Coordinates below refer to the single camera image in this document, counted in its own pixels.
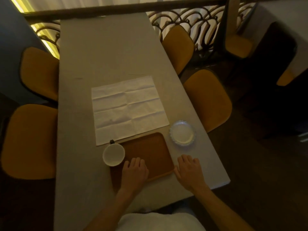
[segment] folded napkin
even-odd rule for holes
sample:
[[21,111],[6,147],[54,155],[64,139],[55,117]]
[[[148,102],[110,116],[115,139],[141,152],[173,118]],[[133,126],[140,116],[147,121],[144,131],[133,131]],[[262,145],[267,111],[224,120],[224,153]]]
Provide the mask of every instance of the folded napkin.
[[169,125],[151,76],[92,88],[96,145]]

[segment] mustard chair seat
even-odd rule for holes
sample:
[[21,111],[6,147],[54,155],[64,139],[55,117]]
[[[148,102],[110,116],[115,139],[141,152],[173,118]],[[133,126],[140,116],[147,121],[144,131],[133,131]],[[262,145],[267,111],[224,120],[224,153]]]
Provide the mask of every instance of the mustard chair seat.
[[58,110],[43,105],[19,107],[10,118],[1,153],[2,169],[19,179],[56,176]]
[[29,47],[21,58],[22,83],[36,94],[58,101],[59,59],[43,50]]
[[193,56],[193,40],[182,26],[176,25],[165,36],[162,45],[179,75]]
[[229,53],[239,58],[247,58],[252,49],[252,42],[235,34],[226,38],[225,48]]
[[294,75],[292,74],[292,72],[289,69],[286,69],[285,72],[283,72],[283,74],[280,76],[280,78],[277,81],[277,85],[278,86],[286,86],[288,85],[293,79],[294,79]]
[[232,112],[232,103],[211,71],[199,70],[183,86],[206,132],[228,120]]

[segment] wooden tray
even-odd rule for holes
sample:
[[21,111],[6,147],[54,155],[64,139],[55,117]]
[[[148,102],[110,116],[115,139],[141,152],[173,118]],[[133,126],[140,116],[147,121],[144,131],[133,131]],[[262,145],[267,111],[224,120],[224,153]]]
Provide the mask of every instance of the wooden tray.
[[111,180],[115,192],[121,187],[122,169],[126,160],[131,161],[132,158],[136,157],[144,159],[150,171],[148,181],[172,173],[174,164],[164,136],[161,133],[156,132],[120,144],[125,149],[125,159],[120,165],[110,167]]

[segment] hand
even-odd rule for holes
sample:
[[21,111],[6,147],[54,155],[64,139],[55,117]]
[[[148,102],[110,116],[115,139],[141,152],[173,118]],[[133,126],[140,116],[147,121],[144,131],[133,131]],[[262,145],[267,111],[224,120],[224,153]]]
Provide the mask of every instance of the hand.
[[178,157],[179,168],[175,166],[174,173],[179,183],[191,193],[201,190],[210,190],[204,181],[201,165],[198,158],[192,159],[190,155]]
[[133,158],[131,162],[125,161],[122,170],[121,193],[135,197],[148,179],[149,170],[144,159]]

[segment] white mug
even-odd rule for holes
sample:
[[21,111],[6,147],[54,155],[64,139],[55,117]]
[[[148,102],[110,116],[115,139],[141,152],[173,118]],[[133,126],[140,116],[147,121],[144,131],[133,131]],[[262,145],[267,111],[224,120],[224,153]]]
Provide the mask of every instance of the white mug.
[[105,164],[110,167],[117,166],[124,160],[124,157],[124,147],[110,140],[110,145],[103,152],[103,161]]

